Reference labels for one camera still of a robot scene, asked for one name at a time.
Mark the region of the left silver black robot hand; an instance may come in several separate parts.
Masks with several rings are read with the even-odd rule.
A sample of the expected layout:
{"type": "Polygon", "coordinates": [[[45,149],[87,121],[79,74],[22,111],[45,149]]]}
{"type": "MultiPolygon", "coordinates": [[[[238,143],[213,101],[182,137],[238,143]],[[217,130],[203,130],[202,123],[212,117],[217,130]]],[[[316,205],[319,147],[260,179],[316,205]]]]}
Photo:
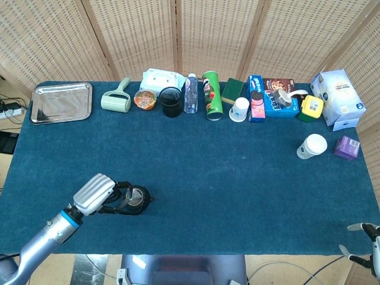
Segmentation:
{"type": "Polygon", "coordinates": [[[98,173],[93,176],[74,196],[74,205],[84,216],[96,212],[105,214],[121,213],[132,198],[129,182],[115,182],[110,177],[98,173]]]}

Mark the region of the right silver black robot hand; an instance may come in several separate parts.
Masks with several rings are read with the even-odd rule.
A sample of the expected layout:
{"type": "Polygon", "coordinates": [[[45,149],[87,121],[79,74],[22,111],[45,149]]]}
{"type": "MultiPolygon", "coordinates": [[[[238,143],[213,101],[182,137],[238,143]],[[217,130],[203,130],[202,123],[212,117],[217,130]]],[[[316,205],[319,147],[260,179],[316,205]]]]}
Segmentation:
{"type": "Polygon", "coordinates": [[[351,254],[344,245],[339,245],[341,253],[350,261],[370,269],[372,275],[379,280],[379,226],[372,223],[356,223],[347,226],[349,231],[364,231],[372,242],[372,255],[365,260],[357,255],[351,254]]]}

